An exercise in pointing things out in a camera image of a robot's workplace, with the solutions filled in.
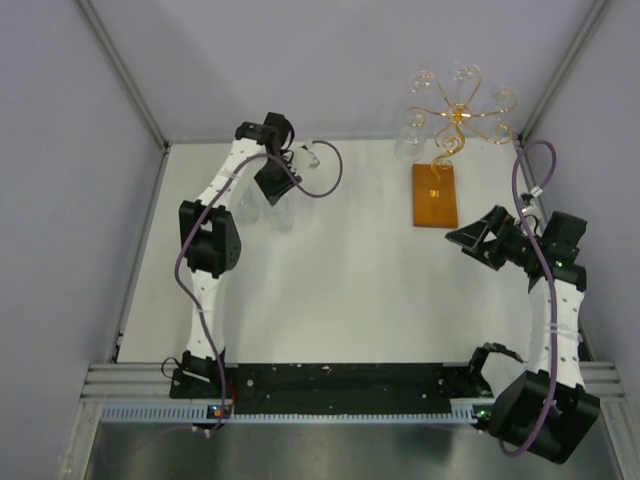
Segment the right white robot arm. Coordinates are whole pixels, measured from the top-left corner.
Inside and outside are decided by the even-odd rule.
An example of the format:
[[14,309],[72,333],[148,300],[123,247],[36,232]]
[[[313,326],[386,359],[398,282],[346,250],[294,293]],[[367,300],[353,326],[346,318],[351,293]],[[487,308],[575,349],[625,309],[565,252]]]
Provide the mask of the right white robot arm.
[[541,235],[528,236],[496,206],[445,236],[482,264],[499,270],[511,262],[528,278],[528,357],[486,343],[474,352],[466,380],[474,393],[494,395],[488,419],[494,438],[556,464],[569,459],[600,414],[600,401],[587,393],[579,365],[578,319],[587,275],[575,260],[586,227],[583,219],[554,212]]

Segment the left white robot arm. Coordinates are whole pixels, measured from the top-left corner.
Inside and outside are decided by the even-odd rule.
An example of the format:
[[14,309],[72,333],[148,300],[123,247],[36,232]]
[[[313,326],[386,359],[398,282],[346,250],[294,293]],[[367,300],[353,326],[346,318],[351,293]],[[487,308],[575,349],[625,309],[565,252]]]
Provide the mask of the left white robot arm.
[[[179,207],[181,249],[174,275],[192,303],[180,370],[192,375],[192,384],[205,396],[220,395],[227,382],[222,304],[228,273],[242,251],[236,210],[253,187],[274,206],[301,180],[288,152],[293,139],[293,126],[279,113],[269,112],[261,123],[242,123],[221,170],[196,199]],[[183,266],[190,284],[179,279]]]

